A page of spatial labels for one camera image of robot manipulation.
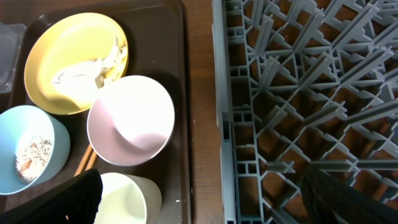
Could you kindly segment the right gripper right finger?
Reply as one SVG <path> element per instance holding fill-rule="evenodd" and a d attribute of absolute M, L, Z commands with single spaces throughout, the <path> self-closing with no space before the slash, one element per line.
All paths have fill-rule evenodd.
<path fill-rule="evenodd" d="M 300 186 L 310 223 L 395 224 L 397 211 L 309 166 Z"/>

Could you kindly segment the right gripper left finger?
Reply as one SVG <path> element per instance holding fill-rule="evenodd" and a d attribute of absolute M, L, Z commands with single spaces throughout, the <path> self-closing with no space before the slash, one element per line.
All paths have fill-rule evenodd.
<path fill-rule="evenodd" d="M 1 223 L 95 222 L 103 183 L 97 169 L 89 169 L 28 202 L 1 214 Z"/>

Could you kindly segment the pale green cup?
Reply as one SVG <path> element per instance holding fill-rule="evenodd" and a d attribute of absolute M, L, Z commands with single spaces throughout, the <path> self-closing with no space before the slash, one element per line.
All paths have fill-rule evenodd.
<path fill-rule="evenodd" d="M 152 223 L 160 212 L 162 196 L 157 184 L 135 175 L 101 174 L 103 192 L 95 224 Z"/>

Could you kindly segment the rice food scraps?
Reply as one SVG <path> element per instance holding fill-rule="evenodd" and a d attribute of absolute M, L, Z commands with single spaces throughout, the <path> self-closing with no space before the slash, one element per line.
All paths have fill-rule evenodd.
<path fill-rule="evenodd" d="M 23 182 L 33 182 L 49 163 L 53 141 L 43 136 L 23 136 L 15 152 L 16 170 Z"/>

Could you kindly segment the light blue bowl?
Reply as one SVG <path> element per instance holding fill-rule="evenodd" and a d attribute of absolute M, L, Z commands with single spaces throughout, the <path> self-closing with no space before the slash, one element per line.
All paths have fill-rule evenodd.
<path fill-rule="evenodd" d="M 30 139 L 49 140 L 49 161 L 31 181 L 22 180 L 16 166 L 17 150 Z M 42 109 L 22 105 L 1 114 L 1 195 L 19 193 L 50 180 L 65 165 L 70 152 L 70 135 L 66 127 Z"/>

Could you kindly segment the pink bowl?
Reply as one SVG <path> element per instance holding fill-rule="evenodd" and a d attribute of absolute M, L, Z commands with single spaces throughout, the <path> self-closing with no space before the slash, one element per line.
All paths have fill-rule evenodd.
<path fill-rule="evenodd" d="M 133 75 L 104 86 L 89 110 L 87 135 L 104 161 L 136 166 L 169 143 L 175 108 L 166 88 L 156 80 Z"/>

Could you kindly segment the white tissue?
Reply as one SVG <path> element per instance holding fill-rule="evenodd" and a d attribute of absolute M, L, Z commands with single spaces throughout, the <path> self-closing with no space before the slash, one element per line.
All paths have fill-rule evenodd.
<path fill-rule="evenodd" d="M 53 87 L 66 95 L 73 87 L 80 86 L 84 90 L 97 90 L 115 81 L 119 73 L 108 75 L 114 68 L 119 68 L 127 57 L 126 44 L 119 46 L 119 39 L 114 37 L 109 54 L 95 60 L 85 60 L 59 70 L 51 79 Z"/>

